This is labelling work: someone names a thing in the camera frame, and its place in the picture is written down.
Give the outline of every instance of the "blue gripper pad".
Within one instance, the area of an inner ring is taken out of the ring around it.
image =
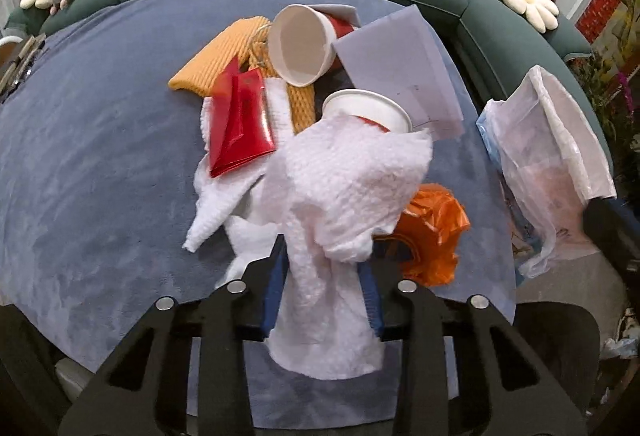
[[[276,325],[287,272],[289,272],[289,256],[287,256],[286,244],[283,243],[281,251],[275,255],[275,264],[264,294],[264,315],[261,328],[265,337],[269,336],[269,333]],[[367,261],[358,263],[358,276],[369,325],[376,335],[380,336],[383,329],[380,294],[371,272],[371,266]]]

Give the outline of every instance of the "crumpled tissue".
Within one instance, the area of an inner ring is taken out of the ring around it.
[[[264,79],[265,95],[271,130],[274,135],[276,147],[280,148],[293,137],[291,124],[291,112],[289,97],[287,96],[287,84],[280,78]],[[198,193],[196,202],[196,216],[187,232],[187,238],[183,248],[195,252],[209,236],[220,228],[225,220],[231,218],[230,214],[236,209],[242,197],[264,174],[267,162],[273,154],[261,156],[254,161],[227,172],[216,178],[209,175],[209,105],[211,97],[204,99],[200,112],[200,130],[207,152],[198,164],[193,176],[193,187]],[[230,239],[232,246],[241,242]]]
[[[382,367],[356,264],[370,256],[373,235],[393,232],[431,156],[427,132],[383,133],[344,114],[271,156],[254,206],[287,242],[289,274],[266,341],[280,366],[320,380]]]

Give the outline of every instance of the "metal bolt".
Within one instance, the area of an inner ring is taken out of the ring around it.
[[[479,310],[484,310],[489,306],[489,299],[487,299],[484,295],[474,295],[471,298],[471,306],[474,308],[478,308]]]
[[[244,281],[240,281],[239,279],[236,281],[231,281],[228,285],[226,285],[226,290],[229,293],[242,293],[246,290],[246,285]]]
[[[403,279],[398,283],[398,289],[404,293],[413,293],[418,289],[418,285],[409,279]]]
[[[174,307],[175,301],[171,297],[161,297],[156,301],[156,308],[160,311],[171,310]]]

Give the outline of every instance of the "red wall decoration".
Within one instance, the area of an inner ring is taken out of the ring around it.
[[[592,0],[575,25],[587,41],[593,43],[602,33],[607,22],[622,0]]]

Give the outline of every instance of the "red paper cup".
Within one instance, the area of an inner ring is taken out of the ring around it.
[[[292,86],[308,86],[340,66],[332,42],[353,30],[345,20],[306,5],[289,5],[278,13],[269,29],[273,68]]]

